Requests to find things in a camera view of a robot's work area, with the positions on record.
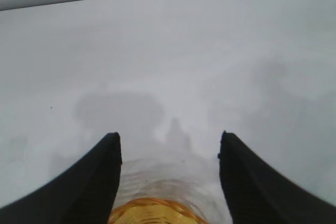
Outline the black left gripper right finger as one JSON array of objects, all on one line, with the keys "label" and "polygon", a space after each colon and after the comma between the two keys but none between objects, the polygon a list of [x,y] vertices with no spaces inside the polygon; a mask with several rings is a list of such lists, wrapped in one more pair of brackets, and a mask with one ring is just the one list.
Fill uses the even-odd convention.
[{"label": "black left gripper right finger", "polygon": [[277,172],[234,133],[222,133],[218,159],[233,223],[335,223],[334,205]]}]

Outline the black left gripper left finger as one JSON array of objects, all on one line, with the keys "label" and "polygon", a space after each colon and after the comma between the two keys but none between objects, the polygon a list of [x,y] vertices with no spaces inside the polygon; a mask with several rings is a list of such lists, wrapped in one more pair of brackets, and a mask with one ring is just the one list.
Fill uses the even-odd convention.
[{"label": "black left gripper left finger", "polygon": [[1,223],[107,223],[121,165],[120,135],[108,133],[59,176],[2,207]]}]

